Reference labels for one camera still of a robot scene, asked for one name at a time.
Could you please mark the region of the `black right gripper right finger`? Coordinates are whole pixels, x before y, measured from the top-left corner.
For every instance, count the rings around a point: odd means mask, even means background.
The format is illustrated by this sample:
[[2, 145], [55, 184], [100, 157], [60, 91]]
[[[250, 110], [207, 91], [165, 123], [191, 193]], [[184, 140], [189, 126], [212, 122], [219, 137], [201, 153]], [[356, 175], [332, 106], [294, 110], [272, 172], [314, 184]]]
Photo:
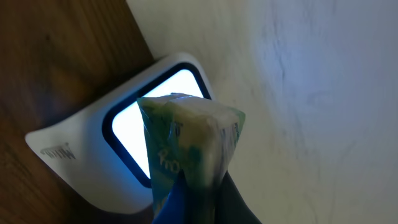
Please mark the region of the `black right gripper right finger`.
[[246, 205], [229, 172], [216, 193], [217, 224], [261, 224]]

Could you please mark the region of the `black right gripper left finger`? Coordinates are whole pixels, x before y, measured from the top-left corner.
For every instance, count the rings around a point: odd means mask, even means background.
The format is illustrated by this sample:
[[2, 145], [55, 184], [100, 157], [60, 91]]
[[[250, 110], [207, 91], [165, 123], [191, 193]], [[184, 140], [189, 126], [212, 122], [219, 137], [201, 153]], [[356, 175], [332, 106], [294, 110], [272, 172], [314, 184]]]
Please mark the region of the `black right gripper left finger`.
[[187, 209], [188, 187], [184, 174], [179, 174], [167, 196], [166, 202], [152, 224], [184, 224]]

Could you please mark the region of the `small green tissue packet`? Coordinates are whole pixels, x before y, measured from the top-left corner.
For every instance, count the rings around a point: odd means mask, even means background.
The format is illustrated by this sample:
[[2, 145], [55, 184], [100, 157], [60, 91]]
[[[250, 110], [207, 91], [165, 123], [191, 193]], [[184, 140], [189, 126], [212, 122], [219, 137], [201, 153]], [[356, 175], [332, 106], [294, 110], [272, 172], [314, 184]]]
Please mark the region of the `small green tissue packet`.
[[198, 198], [193, 223], [214, 223], [215, 192], [243, 130], [244, 112], [183, 93], [137, 100], [144, 122], [154, 213], [183, 172]]

